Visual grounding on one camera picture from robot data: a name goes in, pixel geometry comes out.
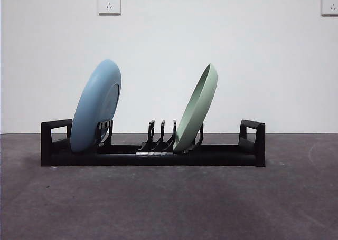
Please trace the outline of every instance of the black plastic dish rack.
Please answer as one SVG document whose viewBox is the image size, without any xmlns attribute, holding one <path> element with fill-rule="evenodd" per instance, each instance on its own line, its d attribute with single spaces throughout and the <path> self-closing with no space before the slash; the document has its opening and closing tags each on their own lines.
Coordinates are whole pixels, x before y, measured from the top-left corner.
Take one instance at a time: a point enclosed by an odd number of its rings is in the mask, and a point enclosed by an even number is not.
<svg viewBox="0 0 338 240">
<path fill-rule="evenodd" d="M 203 125 L 198 142 L 182 153 L 174 153 L 176 121 L 168 141 L 163 141 L 164 125 L 161 123 L 160 138 L 154 142 L 155 121 L 149 123 L 148 140 L 141 145 L 111 144 L 112 120 L 97 124 L 97 142 L 82 153 L 70 148 L 72 119 L 41 123 L 41 166 L 98 166 L 98 165 L 252 165 L 265 166 L 265 124 L 242 120 L 237 145 L 202 144 Z M 67 127 L 67 138 L 52 142 L 51 129 Z M 108 129 L 107 138 L 101 142 L 102 129 Z M 255 142 L 247 139 L 247 128 L 256 130 Z"/>
</svg>

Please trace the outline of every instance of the light blue plate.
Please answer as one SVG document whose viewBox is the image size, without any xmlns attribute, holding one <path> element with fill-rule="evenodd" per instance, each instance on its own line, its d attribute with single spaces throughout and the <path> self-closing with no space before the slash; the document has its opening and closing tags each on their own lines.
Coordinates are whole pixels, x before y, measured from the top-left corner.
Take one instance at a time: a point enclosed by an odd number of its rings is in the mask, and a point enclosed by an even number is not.
<svg viewBox="0 0 338 240">
<path fill-rule="evenodd" d="M 120 89 L 120 69 L 113 61 L 104 60 L 91 75 L 76 108 L 70 136 L 73 152 L 82 152 L 96 142 L 97 123 L 113 118 Z"/>
</svg>

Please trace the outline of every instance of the wall outlet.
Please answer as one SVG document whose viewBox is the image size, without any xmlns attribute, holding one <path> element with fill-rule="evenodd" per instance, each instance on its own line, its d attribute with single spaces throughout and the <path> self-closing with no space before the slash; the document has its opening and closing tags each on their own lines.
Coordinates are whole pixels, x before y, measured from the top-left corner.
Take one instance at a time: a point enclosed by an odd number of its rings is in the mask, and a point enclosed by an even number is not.
<svg viewBox="0 0 338 240">
<path fill-rule="evenodd" d="M 322 15 L 338 15 L 338 0 L 322 0 Z"/>
<path fill-rule="evenodd" d="M 97 0 L 99 15 L 121 14 L 121 0 Z"/>
</svg>

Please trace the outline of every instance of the wall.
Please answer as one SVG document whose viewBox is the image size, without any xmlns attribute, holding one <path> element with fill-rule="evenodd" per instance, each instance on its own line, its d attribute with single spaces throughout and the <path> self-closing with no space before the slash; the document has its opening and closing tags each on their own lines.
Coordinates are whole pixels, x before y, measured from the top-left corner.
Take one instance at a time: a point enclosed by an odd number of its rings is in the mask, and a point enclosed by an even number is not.
<svg viewBox="0 0 338 240">
<path fill-rule="evenodd" d="M 204 68 L 218 70 L 206 132 L 338 132 L 338 17 L 320 0 L 2 0 L 1 132 L 40 132 L 72 118 L 96 65 L 114 60 L 123 84 L 115 132 L 180 120 Z"/>
</svg>

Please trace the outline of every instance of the sage green plate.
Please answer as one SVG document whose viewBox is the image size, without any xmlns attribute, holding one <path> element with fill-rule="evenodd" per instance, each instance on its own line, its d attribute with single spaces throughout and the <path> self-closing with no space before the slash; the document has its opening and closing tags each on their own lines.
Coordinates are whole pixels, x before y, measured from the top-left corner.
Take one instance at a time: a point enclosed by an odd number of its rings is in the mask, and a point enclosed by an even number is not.
<svg viewBox="0 0 338 240">
<path fill-rule="evenodd" d="M 176 131 L 174 152 L 187 149 L 195 139 L 209 110 L 217 86 L 217 72 L 212 64 L 204 70 Z"/>
</svg>

